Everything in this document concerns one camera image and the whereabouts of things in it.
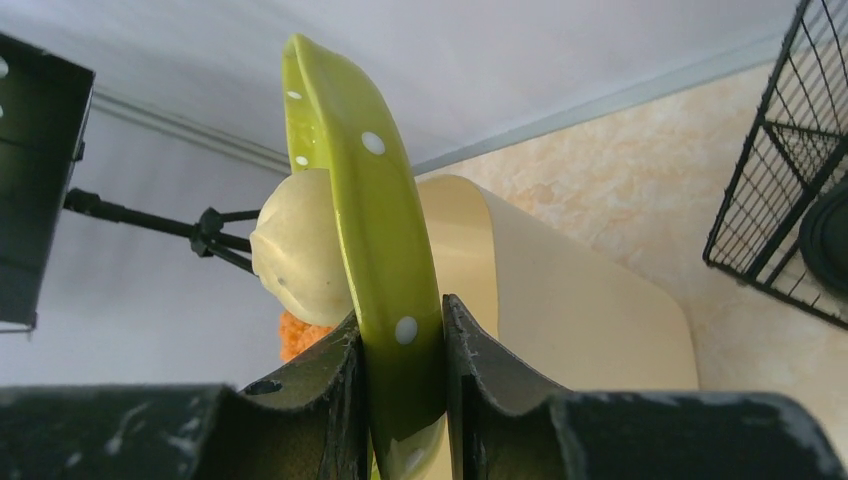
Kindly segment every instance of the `black wire grid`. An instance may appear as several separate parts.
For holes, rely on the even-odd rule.
[[[798,251],[804,213],[848,172],[846,48],[848,0],[801,1],[704,260],[848,330],[844,307],[818,285]]]

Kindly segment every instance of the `black round object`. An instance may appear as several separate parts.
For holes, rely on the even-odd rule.
[[[848,180],[810,207],[801,221],[798,246],[816,280],[848,301]]]

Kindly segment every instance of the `green ceramic bowl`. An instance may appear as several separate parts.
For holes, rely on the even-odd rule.
[[[294,35],[283,85],[293,174],[330,171],[377,463],[386,480],[410,478],[441,439],[445,355],[433,255],[406,151],[376,86],[341,55]]]

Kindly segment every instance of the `black light panel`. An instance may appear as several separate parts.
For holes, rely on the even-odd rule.
[[[0,330],[35,328],[94,72],[0,33]]]

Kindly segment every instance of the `beige marble wall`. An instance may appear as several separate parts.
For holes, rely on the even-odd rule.
[[[701,261],[770,69],[755,69],[441,170],[665,288],[702,386],[789,394],[848,459],[848,332]]]

